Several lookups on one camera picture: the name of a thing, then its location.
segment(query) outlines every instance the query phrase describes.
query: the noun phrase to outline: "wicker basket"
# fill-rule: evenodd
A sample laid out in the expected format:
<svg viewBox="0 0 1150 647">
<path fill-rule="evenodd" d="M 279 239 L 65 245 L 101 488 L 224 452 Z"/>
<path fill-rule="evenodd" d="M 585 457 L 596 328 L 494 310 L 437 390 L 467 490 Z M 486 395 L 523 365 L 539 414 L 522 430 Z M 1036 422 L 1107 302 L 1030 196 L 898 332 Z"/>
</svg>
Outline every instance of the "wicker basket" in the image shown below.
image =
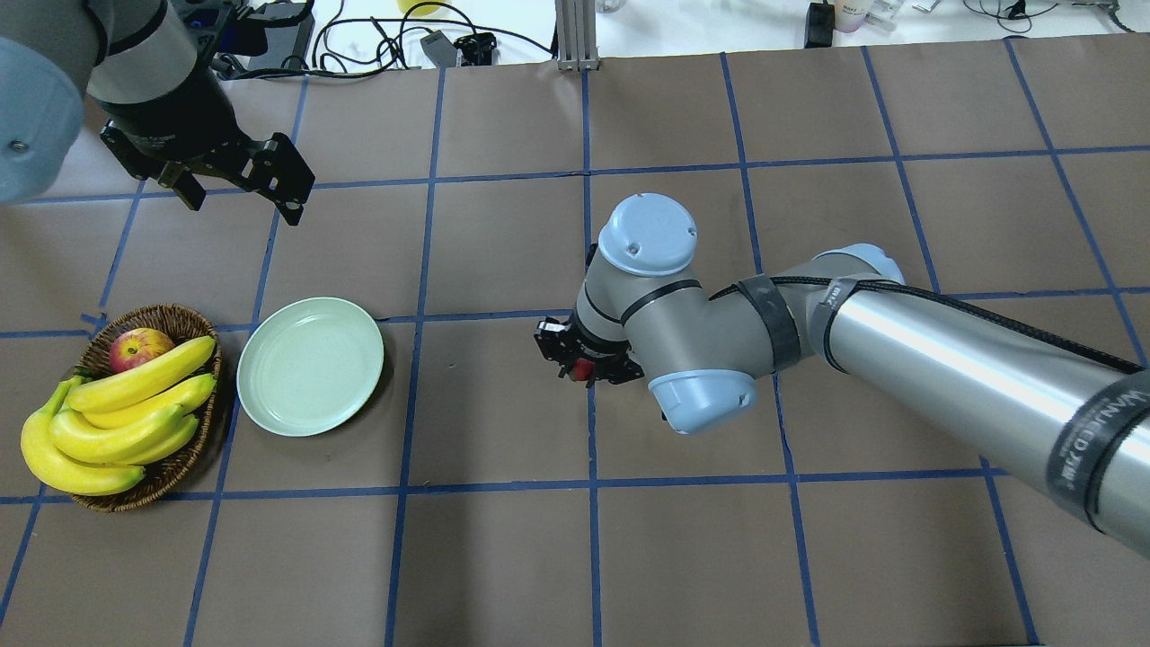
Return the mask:
<svg viewBox="0 0 1150 647">
<path fill-rule="evenodd" d="M 92 340 L 92 344 L 89 345 L 87 351 L 84 352 L 84 356 L 74 371 L 91 375 L 94 378 L 110 376 L 112 368 L 108 365 L 108 352 L 112 349 L 112 344 L 121 334 L 132 329 L 155 329 L 156 331 L 162 331 L 177 345 L 193 338 L 212 336 L 216 341 L 215 352 L 208 362 L 197 370 L 194 375 L 210 372 L 215 376 L 217 384 L 207 402 L 200 406 L 194 413 L 200 418 L 200 428 L 195 431 L 192 440 L 187 441 L 187 445 L 167 459 L 147 465 L 144 480 L 133 488 L 107 496 L 71 495 L 76 503 L 100 513 L 122 513 L 152 503 L 186 478 L 209 449 L 222 445 L 217 441 L 222 440 L 223 431 L 216 424 L 218 419 L 216 399 L 220 394 L 218 380 L 223 364 L 223 354 L 220 351 L 220 337 L 212 326 L 212 322 L 190 307 L 178 303 L 160 303 L 140 307 L 124 314 L 109 323 Z"/>
</svg>

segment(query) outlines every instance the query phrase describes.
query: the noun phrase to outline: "white plate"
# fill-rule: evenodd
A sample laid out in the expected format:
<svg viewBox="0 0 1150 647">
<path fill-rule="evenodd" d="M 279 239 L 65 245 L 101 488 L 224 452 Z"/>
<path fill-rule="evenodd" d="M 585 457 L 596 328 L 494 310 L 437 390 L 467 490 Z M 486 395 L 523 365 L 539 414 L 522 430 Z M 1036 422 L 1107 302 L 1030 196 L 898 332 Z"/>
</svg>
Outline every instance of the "white plate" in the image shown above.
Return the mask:
<svg viewBox="0 0 1150 647">
<path fill-rule="evenodd" d="M 244 347 L 236 390 L 264 430 L 310 437 L 352 417 L 379 382 L 383 337 L 371 315 L 334 296 L 284 306 Z"/>
</svg>

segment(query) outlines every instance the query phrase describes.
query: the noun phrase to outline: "apple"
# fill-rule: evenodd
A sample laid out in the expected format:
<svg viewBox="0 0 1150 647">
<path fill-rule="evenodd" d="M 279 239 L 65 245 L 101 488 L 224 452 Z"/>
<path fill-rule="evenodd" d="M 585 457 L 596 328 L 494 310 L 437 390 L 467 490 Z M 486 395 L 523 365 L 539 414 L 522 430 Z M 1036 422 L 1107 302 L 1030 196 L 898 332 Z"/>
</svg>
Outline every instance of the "apple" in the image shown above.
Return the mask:
<svg viewBox="0 0 1150 647">
<path fill-rule="evenodd" d="M 136 329 L 116 338 L 108 353 L 113 373 L 123 373 L 176 348 L 171 338 L 155 329 Z"/>
</svg>

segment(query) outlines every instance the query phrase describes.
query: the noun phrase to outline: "yellow object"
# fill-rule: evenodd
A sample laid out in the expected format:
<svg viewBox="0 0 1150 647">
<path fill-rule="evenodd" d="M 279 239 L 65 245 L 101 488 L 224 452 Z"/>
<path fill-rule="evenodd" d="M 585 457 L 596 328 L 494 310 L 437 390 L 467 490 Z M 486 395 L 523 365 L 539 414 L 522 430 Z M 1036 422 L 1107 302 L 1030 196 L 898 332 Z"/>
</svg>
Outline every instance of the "yellow object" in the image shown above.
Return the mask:
<svg viewBox="0 0 1150 647">
<path fill-rule="evenodd" d="M 407 11 L 412 7 L 414 7 L 415 5 L 419 5 L 422 1 L 423 0 L 396 0 L 396 5 L 399 6 L 399 11 L 406 15 Z M 412 11 L 412 15 L 409 17 L 429 16 L 429 15 L 436 13 L 436 10 L 438 10 L 438 9 L 439 9 L 439 7 L 437 7 L 435 5 L 428 5 L 427 7 L 420 7 L 419 9 L 415 9 L 414 11 Z"/>
<path fill-rule="evenodd" d="M 207 402 L 208 396 L 212 395 L 212 390 L 215 388 L 215 383 L 214 376 L 204 373 L 189 378 L 144 402 L 137 402 L 131 407 L 105 414 L 87 413 L 84 414 L 84 419 L 101 430 L 114 430 L 124 425 L 131 425 L 136 421 L 169 405 L 178 405 L 183 414 L 190 414 Z"/>
<path fill-rule="evenodd" d="M 80 384 L 79 378 L 60 383 L 47 405 L 24 422 L 20 450 L 24 463 L 46 485 L 71 494 L 103 496 L 131 490 L 144 479 L 144 468 L 135 465 L 89 465 L 74 461 L 52 444 L 48 431 L 68 392 Z"/>
<path fill-rule="evenodd" d="M 189 340 L 155 360 L 72 388 L 64 405 L 83 414 L 105 414 L 143 402 L 199 369 L 215 349 L 210 337 Z"/>
<path fill-rule="evenodd" d="M 150 465 L 161 459 L 167 459 L 177 449 L 187 445 L 187 441 L 192 440 L 192 437 L 195 436 L 195 429 L 199 426 L 200 422 L 195 418 L 195 416 L 184 416 L 179 419 L 179 426 L 176 428 L 176 432 L 174 434 L 161 440 L 159 445 L 147 452 L 124 459 L 124 463 L 130 463 L 132 465 Z"/>
<path fill-rule="evenodd" d="M 56 448 L 77 461 L 125 463 L 125 459 L 151 450 L 174 434 L 183 415 L 178 405 L 169 405 L 131 425 L 101 430 L 78 411 L 64 409 L 52 417 L 48 431 Z"/>
</svg>

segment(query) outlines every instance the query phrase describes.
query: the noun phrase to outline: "banana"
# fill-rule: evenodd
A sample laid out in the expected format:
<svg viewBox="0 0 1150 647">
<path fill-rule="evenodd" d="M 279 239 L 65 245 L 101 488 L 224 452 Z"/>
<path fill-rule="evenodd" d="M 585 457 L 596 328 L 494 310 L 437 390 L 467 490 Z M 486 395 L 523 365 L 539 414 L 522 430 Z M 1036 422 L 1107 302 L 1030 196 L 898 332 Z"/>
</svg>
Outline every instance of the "banana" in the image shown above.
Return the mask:
<svg viewBox="0 0 1150 647">
<path fill-rule="evenodd" d="M 161 459 L 167 459 L 169 455 L 175 454 L 176 450 L 187 445 L 187 441 L 192 440 L 192 437 L 195 436 L 195 430 L 199 426 L 200 422 L 195 418 L 195 416 L 184 416 L 179 419 L 179 426 L 176 428 L 175 433 L 160 441 L 160 444 L 154 446 L 152 449 L 124 459 L 124 463 L 131 465 L 150 465 Z"/>
<path fill-rule="evenodd" d="M 20 450 L 36 478 L 56 490 L 72 494 L 103 496 L 131 490 L 144 479 L 144 468 L 136 465 L 89 465 L 74 461 L 52 444 L 48 431 L 68 392 L 80 384 L 79 378 L 60 383 L 47 405 L 24 422 Z"/>
<path fill-rule="evenodd" d="M 48 432 L 60 452 L 77 461 L 124 463 L 175 433 L 183 415 L 178 405 L 169 405 L 131 425 L 101 430 L 87 424 L 78 411 L 64 408 L 52 417 Z"/>
<path fill-rule="evenodd" d="M 106 414 L 130 407 L 199 369 L 214 349 L 215 340 L 210 337 L 189 340 L 146 364 L 72 388 L 64 403 L 83 414 Z"/>
<path fill-rule="evenodd" d="M 212 390 L 215 388 L 215 377 L 210 373 L 204 373 L 189 378 L 170 390 L 131 407 L 106 414 L 85 413 L 84 419 L 101 430 L 114 430 L 130 425 L 169 405 L 178 405 L 184 414 L 190 414 L 207 402 L 208 396 L 212 395 Z"/>
</svg>

